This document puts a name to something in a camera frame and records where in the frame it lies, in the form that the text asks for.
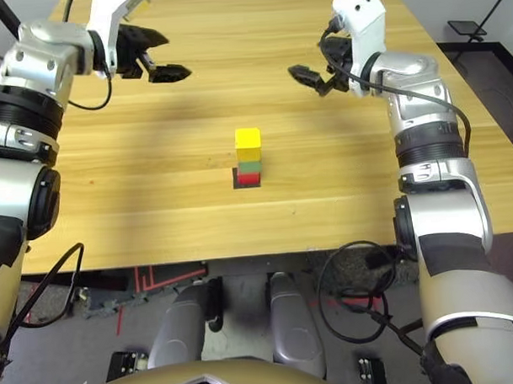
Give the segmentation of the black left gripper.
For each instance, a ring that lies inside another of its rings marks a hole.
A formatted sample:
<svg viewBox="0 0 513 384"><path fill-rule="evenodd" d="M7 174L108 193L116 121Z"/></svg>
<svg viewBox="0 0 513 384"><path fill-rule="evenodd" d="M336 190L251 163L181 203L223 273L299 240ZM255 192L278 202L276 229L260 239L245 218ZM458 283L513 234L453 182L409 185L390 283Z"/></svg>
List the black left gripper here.
<svg viewBox="0 0 513 384"><path fill-rule="evenodd" d="M141 28L135 25L121 25L116 41L116 73L121 78L140 78L142 68L137 59L148 47L166 45L169 40L155 29ZM191 70L179 65L155 66L149 71L151 83L175 83L185 80L192 74Z"/></svg>

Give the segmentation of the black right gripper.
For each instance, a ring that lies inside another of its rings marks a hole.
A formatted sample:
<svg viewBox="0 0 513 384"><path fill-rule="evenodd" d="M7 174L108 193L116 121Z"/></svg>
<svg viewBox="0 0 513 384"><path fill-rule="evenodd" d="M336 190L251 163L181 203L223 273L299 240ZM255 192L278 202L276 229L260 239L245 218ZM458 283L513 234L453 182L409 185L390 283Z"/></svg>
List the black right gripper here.
<svg viewBox="0 0 513 384"><path fill-rule="evenodd" d="M318 46L327 61L326 71L332 75L328 81L324 81L318 72L303 65L291 66L287 71L298 83L313 89L319 96L326 96L332 89L347 92L350 79L348 74L352 67L351 39L323 35Z"/></svg>

